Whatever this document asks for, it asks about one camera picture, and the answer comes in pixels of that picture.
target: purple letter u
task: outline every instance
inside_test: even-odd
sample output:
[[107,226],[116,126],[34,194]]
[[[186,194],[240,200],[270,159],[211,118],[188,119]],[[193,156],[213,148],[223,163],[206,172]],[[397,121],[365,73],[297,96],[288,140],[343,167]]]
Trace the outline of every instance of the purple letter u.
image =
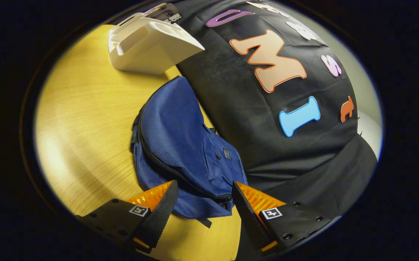
[[[224,20],[218,21],[220,18],[222,18],[224,16],[227,16],[227,15],[230,15],[231,13],[237,13],[237,14],[232,15],[231,17],[227,17]],[[249,11],[240,11],[240,10],[237,10],[237,9],[231,9],[231,10],[228,10],[224,13],[221,13],[220,15],[217,15],[217,16],[213,17],[211,20],[209,20],[206,23],[206,26],[208,26],[209,28],[213,28],[215,26],[222,25],[222,24],[225,24],[226,22],[232,21],[235,18],[239,18],[239,17],[244,16],[244,15],[253,15],[253,14],[254,14],[253,12],[249,12]]]

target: wooden table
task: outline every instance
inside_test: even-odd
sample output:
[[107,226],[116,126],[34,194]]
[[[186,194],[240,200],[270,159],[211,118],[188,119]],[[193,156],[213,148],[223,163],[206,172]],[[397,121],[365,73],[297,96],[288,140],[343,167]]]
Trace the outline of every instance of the wooden table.
[[[111,28],[95,28],[60,58],[35,115],[37,153],[47,182],[73,214],[83,216],[114,197],[127,200],[143,192],[129,151],[132,123],[149,96],[180,75],[176,67],[160,76],[114,69],[107,46]],[[234,260],[241,221],[236,208],[232,212],[210,218],[211,229],[171,215],[150,256]]]

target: black fabric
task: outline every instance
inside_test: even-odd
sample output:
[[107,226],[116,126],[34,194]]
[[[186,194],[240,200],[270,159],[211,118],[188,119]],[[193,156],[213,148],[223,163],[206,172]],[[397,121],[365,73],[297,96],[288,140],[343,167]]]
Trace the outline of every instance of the black fabric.
[[[321,40],[305,40],[286,21],[302,25],[292,17],[254,7],[242,0],[185,0],[174,3],[182,11],[177,23],[198,40],[205,51],[177,66],[188,79],[202,107],[221,137],[239,152],[248,183],[259,190],[273,188],[301,176],[332,159],[357,132],[357,104],[345,68]],[[229,9],[254,12],[225,24],[209,28],[205,23]],[[266,92],[256,78],[247,55],[230,45],[274,31],[285,44],[279,56],[295,58],[307,77],[293,78]],[[342,69],[335,78],[321,60],[330,55]],[[314,96],[320,107],[320,120],[298,128],[286,137],[279,123],[281,111],[291,112]],[[340,109],[350,96],[355,109],[353,119],[340,121]]]
[[[358,134],[332,160],[312,171],[265,191],[283,202],[297,201],[326,218],[343,215],[363,193],[377,158]],[[242,226],[237,260],[260,260]]]

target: orange letter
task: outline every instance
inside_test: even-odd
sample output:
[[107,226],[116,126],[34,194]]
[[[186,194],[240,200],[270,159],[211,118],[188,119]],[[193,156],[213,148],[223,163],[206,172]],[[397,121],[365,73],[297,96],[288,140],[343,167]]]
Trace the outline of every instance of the orange letter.
[[249,64],[272,65],[266,69],[254,69],[257,80],[268,93],[273,92],[275,86],[292,78],[306,77],[306,70],[298,60],[277,55],[284,43],[282,38],[271,30],[245,40],[230,40],[230,45],[241,55],[248,54],[249,49],[258,46],[248,59]]
[[350,118],[353,117],[353,109],[353,100],[351,99],[351,96],[348,96],[348,101],[343,103],[342,110],[340,112],[340,118],[342,120],[342,123],[345,123],[346,115],[349,115]]

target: foam letter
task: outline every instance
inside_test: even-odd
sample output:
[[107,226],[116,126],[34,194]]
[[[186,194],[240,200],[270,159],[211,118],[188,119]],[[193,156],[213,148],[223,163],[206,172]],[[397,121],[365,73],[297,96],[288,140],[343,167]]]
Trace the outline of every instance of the foam letter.
[[318,121],[320,119],[319,105],[315,98],[311,96],[306,105],[289,113],[281,111],[278,118],[285,135],[291,137],[293,136],[295,129],[298,129],[312,120]]
[[230,40],[230,45],[241,55],[248,54],[249,49],[258,46],[248,59],[249,64],[273,65],[266,69],[254,69],[257,80],[268,93],[273,92],[275,86],[292,78],[306,77],[306,70],[298,60],[277,55],[284,43],[282,38],[271,30],[245,40]]
[[[225,16],[228,16],[231,13],[237,13],[237,14],[235,14],[231,17],[227,17],[224,20],[218,21],[219,19],[221,19]],[[245,16],[245,15],[253,15],[253,14],[254,14],[253,12],[249,12],[249,11],[240,11],[240,10],[237,10],[237,9],[231,9],[231,10],[228,10],[224,13],[221,13],[220,15],[217,15],[217,16],[213,17],[211,20],[206,22],[206,26],[208,26],[209,28],[213,28],[215,26],[222,25],[222,24],[225,24],[226,22],[232,21],[235,18],[239,18],[239,17]]]
[[338,66],[337,62],[330,56],[324,56],[322,55],[320,57],[322,59],[322,62],[324,62],[325,66],[327,66],[330,73],[332,73],[333,76],[338,77],[342,73],[342,69]]
[[254,7],[257,8],[261,8],[261,9],[266,9],[269,12],[273,12],[273,13],[280,13],[281,15],[283,15],[284,17],[289,17],[289,15],[287,15],[286,13],[282,12],[281,10],[278,10],[275,7],[271,7],[270,5],[262,5],[262,4],[258,4],[258,3],[251,3],[251,2],[246,2]]
[[342,110],[340,112],[342,123],[345,123],[346,115],[349,115],[350,118],[353,117],[353,109],[353,100],[351,99],[351,96],[348,96],[348,101],[343,103]]
[[294,24],[292,22],[286,22],[291,28],[295,29],[301,36],[303,36],[307,40],[317,40],[317,38],[308,30],[306,30],[301,25]]

